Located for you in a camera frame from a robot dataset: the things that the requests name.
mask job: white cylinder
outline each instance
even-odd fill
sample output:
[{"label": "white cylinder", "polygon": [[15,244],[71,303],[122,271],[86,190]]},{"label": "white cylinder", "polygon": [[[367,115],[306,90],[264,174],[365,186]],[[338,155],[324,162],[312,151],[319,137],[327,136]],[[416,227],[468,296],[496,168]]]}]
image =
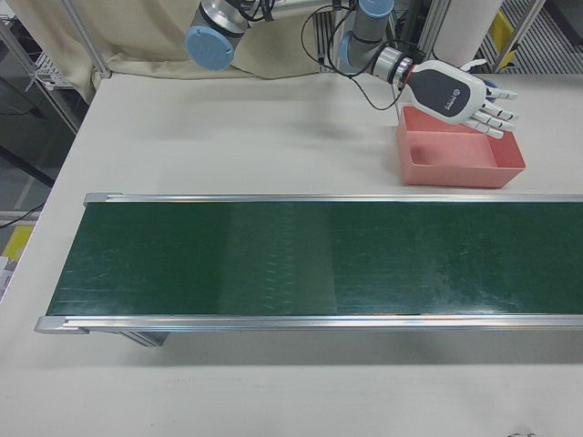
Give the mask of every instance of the white cylinder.
[{"label": "white cylinder", "polygon": [[437,36],[434,56],[462,66],[474,59],[503,0],[452,0]]}]

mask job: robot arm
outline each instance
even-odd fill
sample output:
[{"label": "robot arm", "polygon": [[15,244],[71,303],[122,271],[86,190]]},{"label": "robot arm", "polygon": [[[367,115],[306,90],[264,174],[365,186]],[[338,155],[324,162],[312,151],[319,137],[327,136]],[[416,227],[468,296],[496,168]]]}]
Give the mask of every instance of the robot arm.
[{"label": "robot arm", "polygon": [[[393,3],[358,1],[353,29],[344,35],[338,48],[344,66],[339,68],[346,68],[348,75],[366,72],[401,89],[409,86],[415,107],[448,124],[464,124],[496,138],[501,138],[504,130],[513,130],[509,121],[516,120],[517,114],[488,99],[514,99],[516,93],[487,86],[479,78],[438,60],[414,65],[410,58],[384,44]],[[199,65],[220,70],[230,65],[237,44],[253,22],[310,14],[327,5],[353,7],[348,0],[202,0],[187,32],[186,48]]]}]

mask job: robot finger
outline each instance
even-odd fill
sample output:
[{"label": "robot finger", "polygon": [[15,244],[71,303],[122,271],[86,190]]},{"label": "robot finger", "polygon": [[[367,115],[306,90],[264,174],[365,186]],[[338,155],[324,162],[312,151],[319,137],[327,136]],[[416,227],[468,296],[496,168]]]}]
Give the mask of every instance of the robot finger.
[{"label": "robot finger", "polygon": [[486,101],[482,104],[481,108],[484,112],[487,112],[491,116],[502,118],[503,120],[516,120],[518,119],[518,114],[515,114],[511,111],[506,111],[501,107],[497,107],[496,105],[492,105],[490,102]]},{"label": "robot finger", "polygon": [[486,87],[486,95],[492,98],[505,98],[506,100],[515,100],[518,93],[508,89],[494,88],[492,86]]},{"label": "robot finger", "polygon": [[471,127],[472,129],[477,130],[478,132],[482,132],[483,134],[489,135],[490,137],[500,139],[501,137],[504,136],[504,132],[502,132],[501,130],[494,129],[493,127],[485,125],[484,123],[480,123],[479,121],[474,120],[473,118],[468,118],[466,121],[463,121],[462,124]]},{"label": "robot finger", "polygon": [[482,111],[477,111],[472,115],[472,118],[475,118],[477,121],[491,127],[497,127],[502,130],[514,130],[514,125],[512,123],[508,123],[500,118],[492,117]]}]

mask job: conveyor leg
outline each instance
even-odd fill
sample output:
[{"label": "conveyor leg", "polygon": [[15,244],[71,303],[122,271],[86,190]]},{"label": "conveyor leg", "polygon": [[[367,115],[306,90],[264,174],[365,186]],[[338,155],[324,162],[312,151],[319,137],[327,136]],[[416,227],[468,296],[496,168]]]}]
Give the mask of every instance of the conveyor leg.
[{"label": "conveyor leg", "polygon": [[147,348],[158,348],[164,344],[164,340],[168,337],[168,332],[134,332],[129,330],[122,330],[118,334],[135,341],[136,343],[146,346]]}]

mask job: beige curtain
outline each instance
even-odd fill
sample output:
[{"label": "beige curtain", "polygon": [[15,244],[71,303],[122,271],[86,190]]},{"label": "beige curtain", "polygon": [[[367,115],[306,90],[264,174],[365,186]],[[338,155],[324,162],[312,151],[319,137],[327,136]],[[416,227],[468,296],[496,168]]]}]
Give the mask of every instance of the beige curtain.
[{"label": "beige curtain", "polygon": [[[7,0],[32,37],[79,93],[90,100],[98,80],[94,67],[58,0]],[[74,0],[87,31],[117,73],[196,79],[260,76],[276,78],[318,71],[302,51],[304,17],[261,23],[249,29],[232,67],[208,71],[189,60],[186,30],[199,0]],[[314,47],[312,24],[306,27]]]}]

